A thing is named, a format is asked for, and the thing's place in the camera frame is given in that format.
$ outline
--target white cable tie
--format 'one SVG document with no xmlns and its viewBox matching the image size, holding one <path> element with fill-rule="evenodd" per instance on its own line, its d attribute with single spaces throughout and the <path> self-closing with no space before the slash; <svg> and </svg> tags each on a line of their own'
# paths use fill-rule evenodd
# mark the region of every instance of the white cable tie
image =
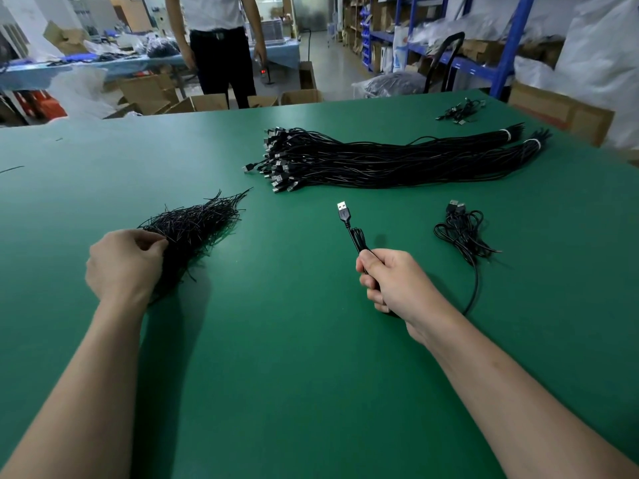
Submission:
<svg viewBox="0 0 639 479">
<path fill-rule="evenodd" d="M 526 139 L 524 141 L 524 144 L 526 144 L 528 141 L 534 141 L 535 143 L 539 144 L 539 149 L 541 149 L 541 143 L 539 142 L 538 139 Z"/>
<path fill-rule="evenodd" d="M 506 134 L 508 135 L 508 141 L 510 141 L 513 137 L 511 136 L 511 132 L 508 129 L 500 129 L 500 131 L 506 131 Z"/>
</svg>

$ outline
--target wire strands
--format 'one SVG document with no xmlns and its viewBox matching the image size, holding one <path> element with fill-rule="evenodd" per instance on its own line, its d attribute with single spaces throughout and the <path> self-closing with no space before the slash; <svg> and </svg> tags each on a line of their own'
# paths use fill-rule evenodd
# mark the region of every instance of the wire strands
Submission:
<svg viewBox="0 0 639 479">
<path fill-rule="evenodd" d="M 164 251 L 162 276 L 155 287 L 153 302 L 169 294 L 181 281 L 188 267 L 208 254 L 237 222 L 237 205 L 249 191 L 221 197 L 221 191 L 203 205 L 166 210 L 149 218 L 138 228 L 164 235 L 169 246 Z"/>
<path fill-rule="evenodd" d="M 427 183 L 488 181 L 503 178 L 534 159 L 550 137 L 536 131 L 521 144 L 523 124 L 457 138 L 422 136 L 405 144 L 342 143 L 300 128 L 269 129 L 267 153 L 244 171 L 258 169 L 274 192 L 305 185 L 396 188 Z"/>
<path fill-rule="evenodd" d="M 433 229 L 437 237 L 453 244 L 475 271 L 475 286 L 470 301 L 466 309 L 464 309 L 464 315 L 473 307 L 479 290 L 479 263 L 477 262 L 477 257 L 488 258 L 494 253 L 501 252 L 488 246 L 479 237 L 479 227 L 483 221 L 484 214 L 479 210 L 467 213 L 464 204 L 451 201 L 446 208 L 446 220 L 441 224 L 435 225 Z"/>
</svg>

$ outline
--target green table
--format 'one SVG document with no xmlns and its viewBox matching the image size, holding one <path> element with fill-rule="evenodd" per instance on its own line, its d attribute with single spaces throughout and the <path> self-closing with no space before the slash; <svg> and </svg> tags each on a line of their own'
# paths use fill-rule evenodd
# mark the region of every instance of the green table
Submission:
<svg viewBox="0 0 639 479">
<path fill-rule="evenodd" d="M 405 143 L 528 124 L 490 99 L 478 122 L 435 116 L 476 92 L 0 130 L 0 460 L 11 453 L 97 304 L 88 247 L 221 188 L 254 188 L 197 283 L 149 313 L 135 476 L 494 478 L 499 464 L 434 359 L 374 311 L 336 204 L 370 245 L 410 251 L 461 306 L 469 265 L 433 235 L 451 199 L 504 252 L 483 262 L 470 319 L 578 416 L 639 460 L 639 172 L 555 133 L 502 181 L 275 195 L 242 166 L 263 129 Z"/>
</svg>

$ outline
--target person's hand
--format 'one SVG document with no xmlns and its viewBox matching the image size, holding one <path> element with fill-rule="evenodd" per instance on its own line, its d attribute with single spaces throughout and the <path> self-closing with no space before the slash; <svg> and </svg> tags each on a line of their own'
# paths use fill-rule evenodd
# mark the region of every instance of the person's hand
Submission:
<svg viewBox="0 0 639 479">
<path fill-rule="evenodd" d="M 255 42 L 255 51 L 254 57 L 259 57 L 260 62 L 262 63 L 262 67 L 267 66 L 267 45 L 264 43 L 264 40 L 260 42 Z"/>
<path fill-rule="evenodd" d="M 91 246 L 86 283 L 100 301 L 127 297 L 148 301 L 162 274 L 168 244 L 164 236 L 141 229 L 109 232 Z"/>
<path fill-rule="evenodd" d="M 408 252 L 376 248 L 362 250 L 355 263 L 360 283 L 378 311 L 391 310 L 406 322 L 413 339 L 426 345 L 429 321 L 458 311 L 440 294 Z"/>
<path fill-rule="evenodd" d="M 184 59 L 184 63 L 187 65 L 188 69 L 195 70 L 197 68 L 196 55 L 193 53 L 193 50 L 191 50 L 188 43 L 180 45 L 180 53 L 182 54 L 182 59 Z"/>
</svg>

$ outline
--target white shirt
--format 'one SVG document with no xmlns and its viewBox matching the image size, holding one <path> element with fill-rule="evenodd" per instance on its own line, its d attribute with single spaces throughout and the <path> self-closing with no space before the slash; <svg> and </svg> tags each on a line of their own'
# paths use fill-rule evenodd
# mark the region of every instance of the white shirt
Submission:
<svg viewBox="0 0 639 479">
<path fill-rule="evenodd" d="M 180 0 L 188 30 L 208 32 L 244 25 L 240 0 Z"/>
</svg>

